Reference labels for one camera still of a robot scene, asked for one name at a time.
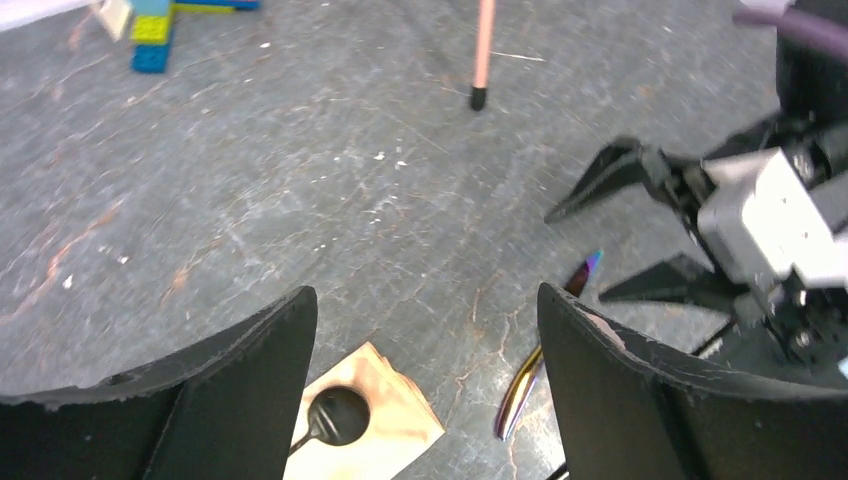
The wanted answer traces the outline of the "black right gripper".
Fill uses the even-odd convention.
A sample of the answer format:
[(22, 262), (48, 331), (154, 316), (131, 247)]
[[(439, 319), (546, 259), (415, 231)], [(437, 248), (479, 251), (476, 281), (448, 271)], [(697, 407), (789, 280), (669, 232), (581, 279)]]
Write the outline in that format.
[(701, 157), (665, 154), (619, 136), (544, 223), (641, 184), (674, 207), (712, 270), (680, 253), (610, 287), (600, 302), (730, 314), (732, 326), (699, 349), (701, 358), (789, 381), (843, 385), (847, 234), (829, 225), (812, 192), (846, 163), (846, 125), (811, 116), (773, 114)]

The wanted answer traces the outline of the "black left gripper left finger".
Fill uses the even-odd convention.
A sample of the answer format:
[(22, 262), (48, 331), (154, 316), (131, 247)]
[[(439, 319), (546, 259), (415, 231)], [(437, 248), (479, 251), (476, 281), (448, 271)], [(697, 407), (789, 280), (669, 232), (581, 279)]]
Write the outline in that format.
[(5, 479), (279, 479), (313, 351), (314, 288), (89, 388), (1, 400)]

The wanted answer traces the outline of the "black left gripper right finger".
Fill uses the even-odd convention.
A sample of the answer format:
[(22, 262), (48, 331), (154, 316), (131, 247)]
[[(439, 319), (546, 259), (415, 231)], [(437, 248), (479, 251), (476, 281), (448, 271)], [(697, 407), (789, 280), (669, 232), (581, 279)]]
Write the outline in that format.
[(843, 479), (847, 393), (683, 353), (539, 286), (537, 323), (574, 479)]

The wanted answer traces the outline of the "iridescent rainbow knife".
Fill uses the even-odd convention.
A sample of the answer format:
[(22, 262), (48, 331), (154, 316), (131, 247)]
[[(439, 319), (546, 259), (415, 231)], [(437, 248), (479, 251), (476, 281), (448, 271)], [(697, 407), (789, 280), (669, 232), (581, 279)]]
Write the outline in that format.
[[(602, 257), (602, 250), (590, 253), (573, 271), (562, 288), (567, 293), (579, 297), (597, 270)], [(508, 440), (515, 430), (543, 365), (541, 344), (538, 343), (519, 367), (502, 398), (494, 424), (494, 434), (499, 440)]]

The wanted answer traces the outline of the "black utensil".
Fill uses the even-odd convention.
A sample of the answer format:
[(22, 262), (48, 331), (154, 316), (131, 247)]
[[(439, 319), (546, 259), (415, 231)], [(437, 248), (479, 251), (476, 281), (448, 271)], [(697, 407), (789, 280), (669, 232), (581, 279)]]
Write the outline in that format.
[(366, 432), (371, 418), (368, 402), (356, 390), (332, 386), (312, 400), (307, 411), (307, 433), (289, 450), (292, 456), (310, 440), (330, 446), (352, 444)]

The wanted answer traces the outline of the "peach cloth napkin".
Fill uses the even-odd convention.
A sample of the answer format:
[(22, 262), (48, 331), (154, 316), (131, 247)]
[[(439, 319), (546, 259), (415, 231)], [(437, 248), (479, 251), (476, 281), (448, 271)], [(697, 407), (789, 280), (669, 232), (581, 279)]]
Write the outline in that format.
[(370, 407), (367, 430), (345, 446), (309, 441), (287, 460), (285, 480), (391, 479), (445, 432), (418, 386), (366, 342), (305, 387), (293, 442), (308, 431), (311, 401), (334, 386), (350, 387), (365, 398)]

